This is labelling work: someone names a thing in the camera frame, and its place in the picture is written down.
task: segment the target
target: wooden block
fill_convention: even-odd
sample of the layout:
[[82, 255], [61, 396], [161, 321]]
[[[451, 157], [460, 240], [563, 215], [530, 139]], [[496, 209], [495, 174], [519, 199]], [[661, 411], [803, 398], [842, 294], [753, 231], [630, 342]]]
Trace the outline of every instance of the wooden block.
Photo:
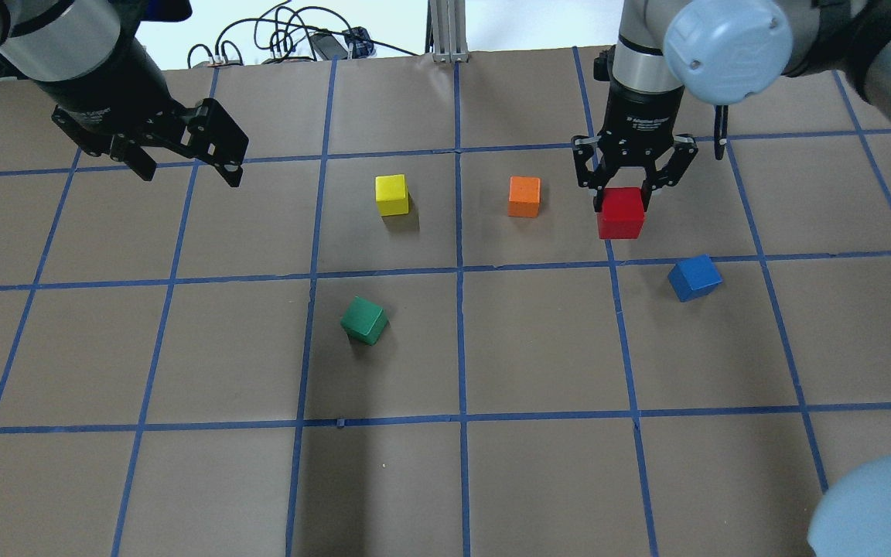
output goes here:
[[601, 240], [633, 240], [644, 225], [644, 204], [640, 187], [614, 187], [604, 190], [604, 204], [597, 214]]
[[669, 272], [669, 283], [672, 284], [679, 301], [706, 296], [714, 292], [721, 282], [724, 282], [724, 279], [708, 255], [680, 261]]
[[340, 325], [350, 337], [375, 345], [387, 325], [387, 314], [372, 301], [357, 296], [343, 315]]
[[378, 176], [376, 179], [377, 210], [382, 217], [393, 215], [406, 215], [410, 210], [408, 205], [408, 184], [404, 174], [393, 176]]
[[541, 179], [534, 176], [511, 176], [508, 215], [535, 218], [541, 207]]

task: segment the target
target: orange cube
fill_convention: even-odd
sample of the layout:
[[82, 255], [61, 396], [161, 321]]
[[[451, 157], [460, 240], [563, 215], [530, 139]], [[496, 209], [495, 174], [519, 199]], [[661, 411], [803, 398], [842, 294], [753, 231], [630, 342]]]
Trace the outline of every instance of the orange cube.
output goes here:
[[541, 179], [534, 176], [511, 176], [508, 215], [535, 218], [541, 207]]

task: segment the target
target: blue cube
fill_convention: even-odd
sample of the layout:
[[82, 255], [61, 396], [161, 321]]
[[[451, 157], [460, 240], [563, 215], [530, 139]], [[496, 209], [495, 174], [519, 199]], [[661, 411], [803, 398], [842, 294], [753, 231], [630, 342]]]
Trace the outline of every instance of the blue cube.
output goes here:
[[679, 301], [689, 301], [714, 292], [724, 282], [710, 256], [697, 256], [680, 261], [669, 272], [669, 282]]

